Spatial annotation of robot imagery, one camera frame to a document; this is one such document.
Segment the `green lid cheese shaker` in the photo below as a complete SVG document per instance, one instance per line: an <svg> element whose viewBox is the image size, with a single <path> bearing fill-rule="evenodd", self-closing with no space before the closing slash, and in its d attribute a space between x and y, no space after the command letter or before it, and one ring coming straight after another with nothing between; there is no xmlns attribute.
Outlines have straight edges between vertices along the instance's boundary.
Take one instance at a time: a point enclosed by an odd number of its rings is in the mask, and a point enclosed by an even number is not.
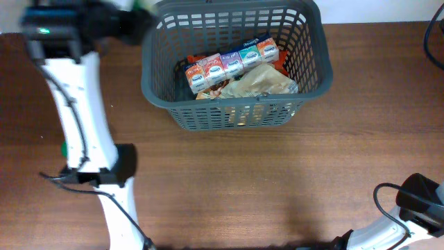
<svg viewBox="0 0 444 250"><path fill-rule="evenodd" d="M145 10L151 14L157 14L156 4L161 0L135 0L133 8L135 10Z"/></svg>

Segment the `blue tissue multipack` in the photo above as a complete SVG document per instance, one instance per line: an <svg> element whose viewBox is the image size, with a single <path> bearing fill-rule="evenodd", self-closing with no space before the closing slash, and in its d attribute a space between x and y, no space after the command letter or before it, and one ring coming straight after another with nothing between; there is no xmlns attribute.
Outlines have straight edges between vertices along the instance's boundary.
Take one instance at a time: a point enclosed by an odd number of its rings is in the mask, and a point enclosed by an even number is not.
<svg viewBox="0 0 444 250"><path fill-rule="evenodd" d="M188 85L198 94L230 78L249 72L262 63L275 63L280 50L269 33L248 40L226 53L216 53L183 67Z"/></svg>

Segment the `tan crinkled snack bag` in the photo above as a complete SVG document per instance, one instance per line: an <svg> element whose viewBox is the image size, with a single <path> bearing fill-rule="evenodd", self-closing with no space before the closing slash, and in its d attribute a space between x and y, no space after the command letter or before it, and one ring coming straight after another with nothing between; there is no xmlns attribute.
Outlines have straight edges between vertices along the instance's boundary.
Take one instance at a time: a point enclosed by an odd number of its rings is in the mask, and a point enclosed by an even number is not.
<svg viewBox="0 0 444 250"><path fill-rule="evenodd" d="M216 85L199 92L196 96L196 100L201 99L230 99L235 98L235 92L238 84L241 81L236 81L234 78L221 81Z"/></svg>

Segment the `cream bag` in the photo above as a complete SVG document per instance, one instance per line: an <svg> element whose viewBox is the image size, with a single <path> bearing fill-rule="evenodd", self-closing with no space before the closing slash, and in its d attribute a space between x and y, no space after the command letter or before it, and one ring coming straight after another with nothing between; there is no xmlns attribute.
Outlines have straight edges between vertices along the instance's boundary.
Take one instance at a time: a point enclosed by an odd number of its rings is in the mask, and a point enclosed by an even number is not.
<svg viewBox="0 0 444 250"><path fill-rule="evenodd" d="M263 94L297 94L298 84L270 64L260 64L238 81L228 83L219 95L221 99L256 97Z"/></svg>

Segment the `orange spaghetti package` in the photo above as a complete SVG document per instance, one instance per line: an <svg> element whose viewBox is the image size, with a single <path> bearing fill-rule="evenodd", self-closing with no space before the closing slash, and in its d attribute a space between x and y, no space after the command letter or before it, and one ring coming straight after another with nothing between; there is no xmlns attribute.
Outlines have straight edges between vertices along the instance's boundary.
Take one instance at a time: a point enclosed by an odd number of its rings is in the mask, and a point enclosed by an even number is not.
<svg viewBox="0 0 444 250"><path fill-rule="evenodd" d="M274 68L278 70L280 73L284 74L285 76L288 76L289 73L284 67L285 58L287 56L288 51L282 51L279 52L279 60L275 61L273 63ZM187 56L187 62L188 63L196 63L197 61L204 59L205 56Z"/></svg>

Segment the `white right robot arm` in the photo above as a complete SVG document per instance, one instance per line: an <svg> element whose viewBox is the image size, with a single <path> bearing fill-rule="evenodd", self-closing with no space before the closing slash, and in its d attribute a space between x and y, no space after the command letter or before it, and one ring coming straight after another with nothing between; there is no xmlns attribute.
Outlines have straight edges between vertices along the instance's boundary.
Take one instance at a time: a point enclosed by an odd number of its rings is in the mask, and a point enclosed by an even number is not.
<svg viewBox="0 0 444 250"><path fill-rule="evenodd" d="M382 188L397 190L395 206L386 211L378 200ZM419 173L402 185L380 183L373 201L382 216L370 225L350 230L329 243L328 249L403 249L411 243L443 236L443 184Z"/></svg>

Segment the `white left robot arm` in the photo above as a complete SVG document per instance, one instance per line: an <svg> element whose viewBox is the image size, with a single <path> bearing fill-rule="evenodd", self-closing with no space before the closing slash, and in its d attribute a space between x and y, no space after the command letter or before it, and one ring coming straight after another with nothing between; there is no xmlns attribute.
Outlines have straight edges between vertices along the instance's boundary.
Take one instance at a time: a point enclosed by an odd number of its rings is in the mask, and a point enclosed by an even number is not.
<svg viewBox="0 0 444 250"><path fill-rule="evenodd" d="M67 164L49 181L101 202L111 249L154 249L140 228L133 194L137 150L115 144L100 88L98 43L138 45L157 17L137 1L33 1L21 19L31 62L53 95L67 146Z"/></svg>

